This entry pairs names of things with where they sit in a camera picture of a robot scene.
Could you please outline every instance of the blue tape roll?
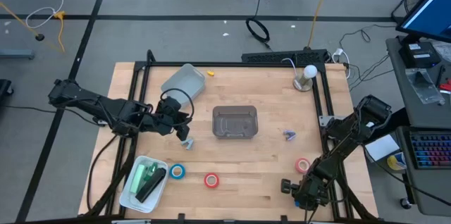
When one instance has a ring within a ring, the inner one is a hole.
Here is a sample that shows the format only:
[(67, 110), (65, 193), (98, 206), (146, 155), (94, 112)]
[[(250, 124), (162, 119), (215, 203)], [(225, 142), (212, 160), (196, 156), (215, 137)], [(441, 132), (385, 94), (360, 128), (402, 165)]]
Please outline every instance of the blue tape roll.
[[(180, 168), (181, 169), (180, 174), (178, 175), (174, 174), (174, 168)], [(169, 175), (174, 179), (182, 179), (185, 176), (185, 167), (183, 167), (182, 164), (175, 164), (169, 170)]]

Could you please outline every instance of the keyboard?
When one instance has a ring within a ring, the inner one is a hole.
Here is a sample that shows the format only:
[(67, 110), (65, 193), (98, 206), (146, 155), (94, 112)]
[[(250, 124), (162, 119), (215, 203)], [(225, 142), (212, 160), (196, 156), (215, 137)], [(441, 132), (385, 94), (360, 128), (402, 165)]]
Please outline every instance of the keyboard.
[(280, 63), (284, 58), (291, 58), (296, 66), (306, 66), (313, 63), (325, 63), (328, 58), (326, 49), (305, 49), (303, 51), (277, 51), (241, 55), (245, 63)]
[(451, 132), (410, 132), (407, 144), (412, 147), (416, 169), (451, 168)]

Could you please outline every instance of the white cable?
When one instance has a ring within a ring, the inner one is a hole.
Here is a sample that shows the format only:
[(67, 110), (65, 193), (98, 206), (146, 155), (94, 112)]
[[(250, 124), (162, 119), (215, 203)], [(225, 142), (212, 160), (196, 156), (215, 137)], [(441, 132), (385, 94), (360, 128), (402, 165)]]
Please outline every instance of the white cable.
[(296, 72), (296, 66), (293, 63), (293, 61), (291, 60), (291, 58), (284, 58), (282, 59), (280, 62), (282, 63), (283, 61), (289, 60), (291, 62), (291, 65), (293, 66), (293, 69), (295, 69), (295, 76), (297, 76), (297, 72)]
[[(56, 14), (61, 10), (61, 8), (63, 7), (63, 4), (64, 4), (64, 0), (61, 0), (61, 5), (59, 6), (58, 10), (55, 10), (55, 8), (52, 8), (52, 7), (50, 7), (50, 6), (46, 6), (46, 7), (37, 9), (36, 11), (32, 12), (31, 14), (29, 14), (29, 15), (27, 16), (27, 18), (25, 19), (25, 24), (27, 24), (27, 27), (32, 28), (32, 29), (35, 29), (35, 28), (38, 28), (38, 27), (43, 26), (43, 25), (46, 24), (52, 17), (54, 17), (54, 15), (56, 15)], [(53, 12), (53, 13), (47, 18), (47, 20), (45, 20), (43, 23), (39, 24), (38, 26), (34, 26), (34, 27), (32, 27), (32, 26), (30, 26), (30, 25), (28, 24), (28, 19), (29, 19), (32, 15), (36, 14), (36, 13), (39, 12), (39, 11), (46, 10), (46, 9), (50, 9), (50, 10), (52, 10), (52, 12)]]
[[(343, 51), (343, 49), (340, 49), (340, 48), (338, 48), (338, 49), (332, 54), (332, 56), (331, 56), (332, 62), (338, 63), (337, 61), (335, 61), (335, 59), (333, 59), (333, 57), (334, 57), (334, 56), (338, 56), (338, 59), (340, 59), (340, 56), (341, 56), (342, 54), (345, 55), (347, 63), (350, 64), (350, 58), (347, 56), (346, 52)], [(350, 70), (350, 69), (347, 69), (346, 79), (349, 79), (350, 75), (351, 75), (351, 70)]]

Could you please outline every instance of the white light bulb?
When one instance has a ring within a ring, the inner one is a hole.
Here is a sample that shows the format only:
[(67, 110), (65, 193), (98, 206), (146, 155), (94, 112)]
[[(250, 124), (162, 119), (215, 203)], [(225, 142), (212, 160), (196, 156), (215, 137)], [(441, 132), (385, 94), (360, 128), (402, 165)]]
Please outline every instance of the white light bulb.
[(316, 66), (310, 65), (310, 66), (306, 66), (304, 69), (304, 77), (306, 79), (312, 79), (313, 77), (316, 76), (318, 70), (316, 69)]

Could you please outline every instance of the wooden table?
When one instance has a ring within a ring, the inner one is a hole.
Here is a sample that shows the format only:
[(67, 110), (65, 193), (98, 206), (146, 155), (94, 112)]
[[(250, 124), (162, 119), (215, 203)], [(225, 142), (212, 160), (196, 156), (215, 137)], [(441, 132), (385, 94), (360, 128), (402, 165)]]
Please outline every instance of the wooden table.
[[(347, 116), (352, 112), (352, 102), (345, 69), (340, 64), (328, 64), (326, 68), (335, 114)], [(133, 63), (116, 64), (109, 98), (127, 99), (132, 69)], [(177, 69), (151, 67), (145, 103), (157, 104), (160, 86)], [(190, 136), (194, 137), (192, 150), (182, 147), (175, 133), (165, 137), (141, 133), (137, 144), (136, 156), (156, 158), (170, 166), (181, 163), (186, 175), (182, 180), (168, 179), (159, 206), (152, 213), (127, 209), (126, 218), (176, 219), (179, 213), (185, 213), (186, 219), (280, 220), (281, 215), (287, 215), (289, 220), (304, 220), (304, 210), (295, 206), (290, 195), (280, 192), (280, 180), (287, 178), (298, 182), (302, 176), (295, 170), (296, 159), (305, 157), (312, 162), (322, 154), (313, 92), (298, 92), (293, 88), (292, 68), (198, 69), (205, 75), (207, 70), (214, 70), (215, 75), (206, 75), (206, 88), (194, 100), (194, 119), (189, 124)], [(327, 114), (321, 79), (318, 83), (323, 113)], [(215, 106), (226, 105), (257, 108), (259, 131), (253, 139), (215, 138), (211, 131), (212, 110)], [(184, 111), (189, 113), (190, 109), (188, 106)], [(283, 136), (285, 129), (294, 130), (296, 139), (287, 142)], [(109, 128), (99, 129), (93, 157), (111, 138)], [(95, 166), (92, 204), (111, 181), (117, 146), (118, 140), (101, 155)], [(351, 189), (369, 212), (377, 216), (362, 148), (345, 160), (345, 169)], [(209, 172), (220, 177), (216, 189), (204, 185), (204, 176)], [(121, 190), (122, 185), (117, 189), (114, 213), (118, 212)], [(86, 189), (80, 213), (87, 211), (85, 197)], [(320, 206), (313, 220), (333, 220), (330, 204)]]

